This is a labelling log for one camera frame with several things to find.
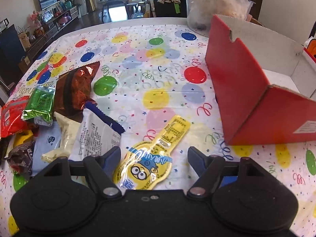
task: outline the cartoon eye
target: cartoon eye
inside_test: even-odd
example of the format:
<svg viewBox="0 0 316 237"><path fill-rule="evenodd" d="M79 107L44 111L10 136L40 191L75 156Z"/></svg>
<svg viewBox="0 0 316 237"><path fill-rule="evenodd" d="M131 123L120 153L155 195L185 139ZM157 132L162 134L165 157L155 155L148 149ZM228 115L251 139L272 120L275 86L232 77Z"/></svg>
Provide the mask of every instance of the cartoon eye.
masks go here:
<svg viewBox="0 0 316 237"><path fill-rule="evenodd" d="M141 171L141 172L138 173L137 178L139 180L145 180L147 178L147 175L146 175L145 172Z"/></svg>
<svg viewBox="0 0 316 237"><path fill-rule="evenodd" d="M139 173L139 171L140 171L139 167L137 167L137 166L134 166L131 168L131 172L133 175L137 175Z"/></svg>

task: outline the green balloon print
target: green balloon print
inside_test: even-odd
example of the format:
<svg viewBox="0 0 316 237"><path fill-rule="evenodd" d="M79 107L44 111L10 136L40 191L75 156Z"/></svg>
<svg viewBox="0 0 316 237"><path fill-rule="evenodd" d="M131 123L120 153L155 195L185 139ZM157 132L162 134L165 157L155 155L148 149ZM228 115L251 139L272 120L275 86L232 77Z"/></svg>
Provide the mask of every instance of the green balloon print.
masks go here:
<svg viewBox="0 0 316 237"><path fill-rule="evenodd" d="M25 184L27 183L27 180L21 175L13 175L13 188L15 191L18 191L21 189Z"/></svg>
<svg viewBox="0 0 316 237"><path fill-rule="evenodd" d="M43 68L45 68L45 66L47 65L47 63L48 63L48 61L45 61L45 62L43 62L42 64L40 64L40 65L37 67L36 71L37 71L37 72L40 72Z"/></svg>
<svg viewBox="0 0 316 237"><path fill-rule="evenodd" d="M311 175L316 175L316 158L312 151L306 151L306 165Z"/></svg>
<svg viewBox="0 0 316 237"><path fill-rule="evenodd" d="M151 45L160 45L160 44L163 43L163 39L159 38L159 37L158 38L152 38L152 39L149 40L149 43Z"/></svg>
<svg viewBox="0 0 316 237"><path fill-rule="evenodd" d="M113 92L114 88L117 86L117 81L114 77L104 76L98 79L93 86L93 90L98 96L106 96Z"/></svg>

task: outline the red snack package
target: red snack package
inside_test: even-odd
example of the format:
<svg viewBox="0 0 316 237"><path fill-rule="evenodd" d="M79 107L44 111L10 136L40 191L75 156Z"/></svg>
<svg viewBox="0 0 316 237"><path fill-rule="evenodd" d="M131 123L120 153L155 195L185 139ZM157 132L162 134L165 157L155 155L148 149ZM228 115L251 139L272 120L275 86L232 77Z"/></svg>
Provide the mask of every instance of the red snack package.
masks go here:
<svg viewBox="0 0 316 237"><path fill-rule="evenodd" d="M1 138L15 134L20 130L27 130L27 122L21 119L29 96L9 101L0 110L0 135Z"/></svg>
<svg viewBox="0 0 316 237"><path fill-rule="evenodd" d="M83 108L90 98L91 82L100 67L100 61L69 71L56 84L54 111L81 123Z"/></svg>

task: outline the teal vase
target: teal vase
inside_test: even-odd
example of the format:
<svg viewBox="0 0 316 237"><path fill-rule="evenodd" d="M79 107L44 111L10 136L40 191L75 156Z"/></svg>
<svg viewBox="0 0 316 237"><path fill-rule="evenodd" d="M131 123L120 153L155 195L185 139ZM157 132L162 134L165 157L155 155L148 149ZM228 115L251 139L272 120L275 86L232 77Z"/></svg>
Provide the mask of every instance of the teal vase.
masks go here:
<svg viewBox="0 0 316 237"><path fill-rule="evenodd" d="M70 9L72 7L71 1L66 2L67 9Z"/></svg>

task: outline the orange foil wrapper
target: orange foil wrapper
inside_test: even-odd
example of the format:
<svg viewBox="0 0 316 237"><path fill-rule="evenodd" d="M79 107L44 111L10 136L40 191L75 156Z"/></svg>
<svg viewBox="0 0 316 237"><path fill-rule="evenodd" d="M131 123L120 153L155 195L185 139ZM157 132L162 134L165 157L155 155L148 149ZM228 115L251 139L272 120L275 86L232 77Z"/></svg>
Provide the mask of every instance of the orange foil wrapper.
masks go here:
<svg viewBox="0 0 316 237"><path fill-rule="evenodd" d="M84 104L95 103L90 98L91 82L99 67L98 61L61 75L56 85L54 111L80 123Z"/></svg>

